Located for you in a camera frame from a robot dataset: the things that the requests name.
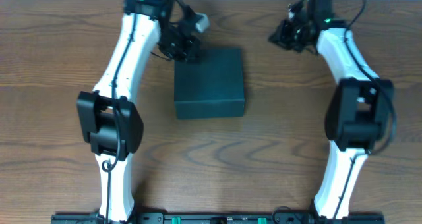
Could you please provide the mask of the dark green box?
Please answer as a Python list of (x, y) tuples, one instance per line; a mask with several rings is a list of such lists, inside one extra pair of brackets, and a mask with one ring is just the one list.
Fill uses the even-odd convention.
[(202, 50), (198, 61), (175, 63), (174, 105), (178, 119), (242, 117), (245, 103), (241, 49)]

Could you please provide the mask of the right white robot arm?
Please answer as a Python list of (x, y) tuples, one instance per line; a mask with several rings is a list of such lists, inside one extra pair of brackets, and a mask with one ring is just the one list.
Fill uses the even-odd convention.
[(330, 153), (322, 184), (306, 223), (381, 221), (379, 215), (352, 215), (349, 201), (366, 160), (377, 154), (375, 144), (387, 126), (396, 126), (391, 80), (379, 78), (359, 52), (350, 27), (343, 20), (281, 21), (269, 37), (286, 50), (301, 52), (314, 45), (326, 61), (336, 82), (324, 129)]

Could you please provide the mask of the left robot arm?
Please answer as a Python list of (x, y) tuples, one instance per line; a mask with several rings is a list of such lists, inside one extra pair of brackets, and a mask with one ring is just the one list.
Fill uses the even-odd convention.
[(124, 0), (121, 31), (107, 69), (76, 102), (83, 139), (100, 170), (102, 203), (93, 222), (128, 223), (134, 216), (131, 163), (144, 132), (136, 97), (149, 57), (158, 48), (166, 61), (197, 60), (200, 40), (195, 34), (208, 27), (208, 17), (183, 0)]

